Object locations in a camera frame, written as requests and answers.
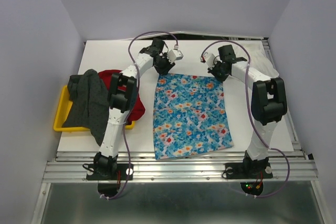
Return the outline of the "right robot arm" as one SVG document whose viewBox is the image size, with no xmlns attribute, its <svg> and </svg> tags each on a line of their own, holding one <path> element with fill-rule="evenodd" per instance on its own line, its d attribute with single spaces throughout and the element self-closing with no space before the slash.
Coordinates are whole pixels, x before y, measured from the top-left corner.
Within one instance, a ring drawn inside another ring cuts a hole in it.
<svg viewBox="0 0 336 224">
<path fill-rule="evenodd" d="M 271 78 L 251 67 L 251 57 L 237 57 L 232 45 L 218 49 L 218 56 L 204 51 L 201 61 L 208 73 L 224 82 L 229 76 L 245 85 L 247 113 L 253 128 L 250 144 L 240 163 L 226 163 L 224 174 L 228 179 L 253 178 L 257 175 L 272 177 L 268 151 L 277 124 L 287 113 L 285 83 L 280 77 Z"/>
</svg>

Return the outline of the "blue floral skirt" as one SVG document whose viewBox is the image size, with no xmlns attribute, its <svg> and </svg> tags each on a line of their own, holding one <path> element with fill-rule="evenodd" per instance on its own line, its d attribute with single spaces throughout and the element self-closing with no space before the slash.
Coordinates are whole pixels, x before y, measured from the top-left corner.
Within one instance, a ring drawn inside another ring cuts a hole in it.
<svg viewBox="0 0 336 224">
<path fill-rule="evenodd" d="M 153 105 L 153 145 L 157 160 L 233 147 L 223 84 L 214 77 L 159 76 Z"/>
</svg>

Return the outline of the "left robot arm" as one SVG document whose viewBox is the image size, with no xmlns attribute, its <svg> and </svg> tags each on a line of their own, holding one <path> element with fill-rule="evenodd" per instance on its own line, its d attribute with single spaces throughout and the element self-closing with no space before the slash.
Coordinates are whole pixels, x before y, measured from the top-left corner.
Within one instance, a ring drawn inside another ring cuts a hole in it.
<svg viewBox="0 0 336 224">
<path fill-rule="evenodd" d="M 159 74 L 168 74 L 175 62 L 183 58 L 178 43 L 165 53 L 164 47 L 163 40 L 154 38 L 151 45 L 142 48 L 136 58 L 131 57 L 131 65 L 111 76 L 107 127 L 102 144 L 93 159 L 93 172 L 106 179 L 116 175 L 121 135 L 136 104 L 141 76 L 152 67 Z"/>
</svg>

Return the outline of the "white pleated skirt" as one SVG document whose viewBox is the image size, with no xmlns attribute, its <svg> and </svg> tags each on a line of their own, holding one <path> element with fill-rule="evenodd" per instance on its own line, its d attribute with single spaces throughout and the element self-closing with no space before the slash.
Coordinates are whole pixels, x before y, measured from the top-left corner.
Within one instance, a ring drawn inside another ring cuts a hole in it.
<svg viewBox="0 0 336 224">
<path fill-rule="evenodd" d="M 239 41 L 250 55 L 250 66 L 261 73 L 271 77 L 279 77 L 279 72 L 273 67 L 271 61 L 266 57 L 266 53 L 261 42 Z"/>
</svg>

